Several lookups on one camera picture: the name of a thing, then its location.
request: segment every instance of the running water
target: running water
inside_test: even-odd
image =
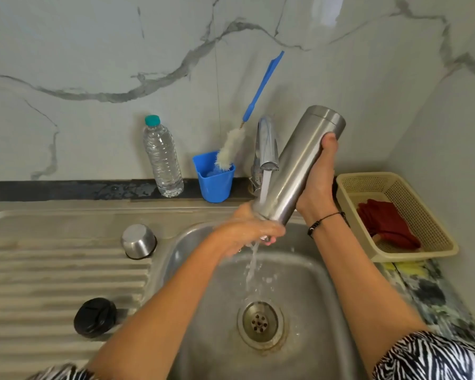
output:
[[[269,181],[271,179],[272,171],[264,171],[262,175],[262,186],[260,187],[259,203],[263,204],[266,201],[267,191],[269,190]]]
[[[255,268],[257,268],[257,249],[259,249],[259,242],[254,241],[252,244],[247,244],[247,247],[252,249],[252,260],[250,261],[250,268],[248,269],[248,273],[246,275],[246,290],[249,289],[250,281],[253,279],[253,275],[255,274]]]

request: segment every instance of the person's left hand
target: person's left hand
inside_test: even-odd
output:
[[[277,237],[285,234],[285,227],[277,221],[259,220],[253,215],[251,203],[239,206],[234,215],[217,226],[211,237],[222,243],[222,257],[238,253],[243,246],[257,241],[261,236],[270,236],[272,244]]]

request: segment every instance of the blue brush handle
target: blue brush handle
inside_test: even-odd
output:
[[[259,99],[260,94],[262,93],[262,90],[264,89],[267,82],[269,81],[269,78],[271,77],[272,72],[274,72],[274,70],[276,69],[276,65],[278,65],[279,61],[282,59],[283,53],[285,52],[282,50],[279,56],[276,57],[275,59],[272,59],[271,62],[269,63],[269,66],[267,67],[267,70],[266,70],[266,74],[264,75],[264,78],[262,79],[262,82],[260,83],[257,93],[255,94],[255,97],[253,98],[252,103],[248,105],[248,108],[245,114],[243,115],[243,122],[248,121],[248,119],[252,115],[253,109],[255,108],[255,103]]]

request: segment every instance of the person's right arm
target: person's right arm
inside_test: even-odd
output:
[[[332,198],[336,138],[323,138],[297,210],[311,226],[338,209]],[[312,234],[334,282],[361,359],[371,376],[377,362],[406,335],[428,330],[368,258],[340,215],[326,218]]]

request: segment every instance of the hand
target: hand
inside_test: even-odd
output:
[[[234,212],[225,223],[215,228],[210,235],[223,246],[222,257],[238,253],[243,246],[260,239],[260,236],[270,236],[272,244],[277,237],[285,234],[285,227],[277,221],[260,220],[253,215],[251,203],[245,203]]]
[[[324,135],[322,154],[311,168],[306,187],[296,204],[296,209],[304,217],[307,225],[338,211],[332,197],[334,156],[337,150],[336,135],[334,133]]]

